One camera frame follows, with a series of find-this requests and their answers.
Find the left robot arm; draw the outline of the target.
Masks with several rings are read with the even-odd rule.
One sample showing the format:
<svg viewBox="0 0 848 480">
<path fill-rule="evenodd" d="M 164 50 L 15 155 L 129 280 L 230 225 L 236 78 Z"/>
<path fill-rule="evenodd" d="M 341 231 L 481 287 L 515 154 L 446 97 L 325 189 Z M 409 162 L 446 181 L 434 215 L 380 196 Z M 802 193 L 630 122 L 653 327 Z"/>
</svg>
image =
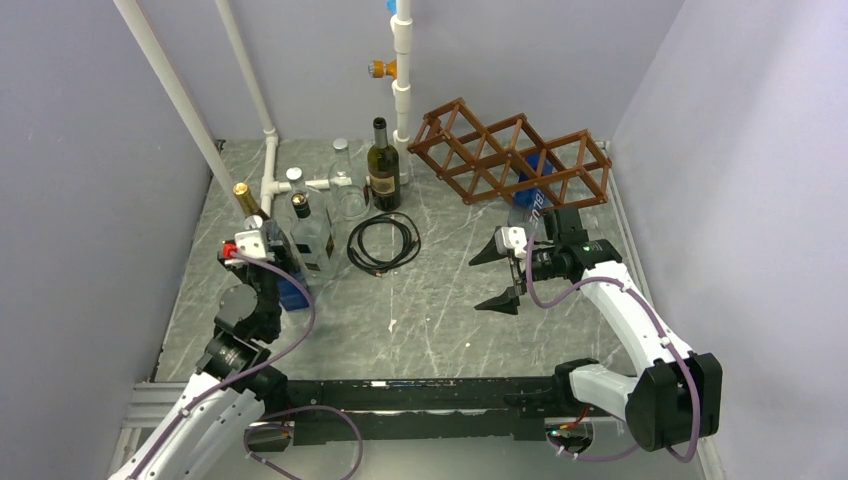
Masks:
<svg viewBox="0 0 848 480">
<path fill-rule="evenodd" d="M 286 240 L 227 240 L 219 263 L 239 282 L 218 303 L 213 336 L 178 399 L 115 479 L 200 479 L 250 423 L 279 417 L 287 377 L 268 366 L 281 332 L 281 294 L 308 305 L 305 280 Z"/>
</svg>

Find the blue label clear bottle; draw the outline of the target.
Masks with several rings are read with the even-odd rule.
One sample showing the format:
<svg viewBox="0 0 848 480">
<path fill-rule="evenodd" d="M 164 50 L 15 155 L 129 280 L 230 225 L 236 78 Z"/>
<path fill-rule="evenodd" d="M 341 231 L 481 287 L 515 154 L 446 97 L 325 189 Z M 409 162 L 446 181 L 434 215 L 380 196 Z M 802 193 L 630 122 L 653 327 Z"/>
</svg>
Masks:
<svg viewBox="0 0 848 480">
<path fill-rule="evenodd" d="M 306 291 L 308 283 L 298 261 L 295 248 L 273 219 L 264 219 L 261 227 L 268 246 L 266 261 L 294 278 Z M 278 280 L 279 300 L 282 308 L 288 312 L 306 310 L 309 302 L 304 293 L 290 280 Z"/>
<path fill-rule="evenodd" d="M 542 175 L 553 172 L 553 166 L 548 160 L 540 160 L 540 154 L 528 155 L 527 163 L 533 168 L 542 165 Z M 540 188 L 533 187 L 514 193 L 513 204 L 507 217 L 509 227 L 522 227 L 528 230 L 537 229 L 537 223 L 542 209 L 551 206 L 550 200 L 541 192 Z"/>
</svg>

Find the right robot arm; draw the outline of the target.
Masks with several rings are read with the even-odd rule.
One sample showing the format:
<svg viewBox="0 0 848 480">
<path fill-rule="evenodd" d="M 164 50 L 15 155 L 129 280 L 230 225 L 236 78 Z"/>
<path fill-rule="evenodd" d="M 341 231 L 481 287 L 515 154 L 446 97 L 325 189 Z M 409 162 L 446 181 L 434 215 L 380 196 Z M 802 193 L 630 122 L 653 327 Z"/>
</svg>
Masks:
<svg viewBox="0 0 848 480">
<path fill-rule="evenodd" d="M 699 439 L 718 430 L 720 362 L 711 353 L 696 353 L 672 331 L 615 247 L 590 239 L 577 208 L 548 211 L 541 221 L 544 240 L 533 228 L 498 227 L 470 260 L 476 266 L 505 259 L 511 269 L 511 285 L 478 309 L 515 315 L 524 294 L 551 309 L 582 293 L 611 326 L 635 373 L 619 374 L 593 359 L 560 364 L 552 376 L 553 406 L 564 415 L 598 407 L 626 424 L 637 447 L 690 462 Z"/>
</svg>

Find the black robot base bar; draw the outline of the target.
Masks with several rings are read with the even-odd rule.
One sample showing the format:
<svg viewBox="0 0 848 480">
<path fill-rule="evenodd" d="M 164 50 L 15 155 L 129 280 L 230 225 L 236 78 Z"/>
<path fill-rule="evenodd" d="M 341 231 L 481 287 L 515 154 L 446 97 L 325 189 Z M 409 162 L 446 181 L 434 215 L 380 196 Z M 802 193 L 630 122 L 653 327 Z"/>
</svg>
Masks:
<svg viewBox="0 0 848 480">
<path fill-rule="evenodd" d="M 608 418 L 567 400 L 551 376 L 291 380 L 261 422 L 296 446 L 347 440 L 507 437 L 543 441 L 552 430 Z"/>
</svg>

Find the brown gold-capped wine bottle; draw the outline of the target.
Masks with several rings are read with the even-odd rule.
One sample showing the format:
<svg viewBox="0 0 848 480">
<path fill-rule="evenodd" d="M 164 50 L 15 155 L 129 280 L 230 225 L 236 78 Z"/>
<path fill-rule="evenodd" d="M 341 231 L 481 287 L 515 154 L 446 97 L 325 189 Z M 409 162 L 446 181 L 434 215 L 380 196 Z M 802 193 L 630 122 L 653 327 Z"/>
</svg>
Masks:
<svg viewBox="0 0 848 480">
<path fill-rule="evenodd" d="M 244 213 L 243 225 L 245 229 L 260 229 L 268 223 L 270 217 L 256 201 L 246 183 L 236 183 L 232 192 Z"/>
</svg>

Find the dark bottle black cap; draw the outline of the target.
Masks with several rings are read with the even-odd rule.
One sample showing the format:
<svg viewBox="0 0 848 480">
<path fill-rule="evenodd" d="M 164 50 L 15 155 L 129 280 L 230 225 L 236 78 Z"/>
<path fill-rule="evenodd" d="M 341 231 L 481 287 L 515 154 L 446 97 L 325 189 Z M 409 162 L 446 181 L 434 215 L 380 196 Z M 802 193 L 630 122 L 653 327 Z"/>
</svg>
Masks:
<svg viewBox="0 0 848 480">
<path fill-rule="evenodd" d="M 313 207 L 304 193 L 291 198 L 296 222 L 291 236 L 306 269 L 315 275 L 330 277 L 335 270 L 335 243 L 325 212 Z"/>
</svg>

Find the clear glass bottle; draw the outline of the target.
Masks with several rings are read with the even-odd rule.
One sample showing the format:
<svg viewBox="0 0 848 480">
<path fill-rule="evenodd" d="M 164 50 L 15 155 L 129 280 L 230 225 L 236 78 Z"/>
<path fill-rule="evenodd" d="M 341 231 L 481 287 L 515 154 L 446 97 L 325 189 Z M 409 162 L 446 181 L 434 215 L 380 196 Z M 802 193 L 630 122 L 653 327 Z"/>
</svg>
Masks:
<svg viewBox="0 0 848 480">
<path fill-rule="evenodd" d="M 285 172 L 285 176 L 289 184 L 289 193 L 291 195 L 309 195 L 309 188 L 300 167 L 288 168 Z"/>
<path fill-rule="evenodd" d="M 365 177 L 355 171 L 346 139 L 335 139 L 332 147 L 333 163 L 328 170 L 327 180 L 336 213 L 344 220 L 362 218 L 370 209 L 370 194 Z"/>
</svg>

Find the dark green wine bottle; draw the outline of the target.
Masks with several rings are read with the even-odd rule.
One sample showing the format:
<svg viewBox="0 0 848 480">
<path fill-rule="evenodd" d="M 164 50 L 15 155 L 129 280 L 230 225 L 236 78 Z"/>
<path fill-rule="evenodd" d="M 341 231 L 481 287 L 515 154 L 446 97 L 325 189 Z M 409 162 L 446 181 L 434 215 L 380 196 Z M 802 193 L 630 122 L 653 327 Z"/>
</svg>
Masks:
<svg viewBox="0 0 848 480">
<path fill-rule="evenodd" d="M 401 204 L 399 154 L 388 141 L 386 120 L 376 117 L 372 126 L 374 143 L 367 154 L 369 184 L 375 207 L 390 212 Z"/>
</svg>

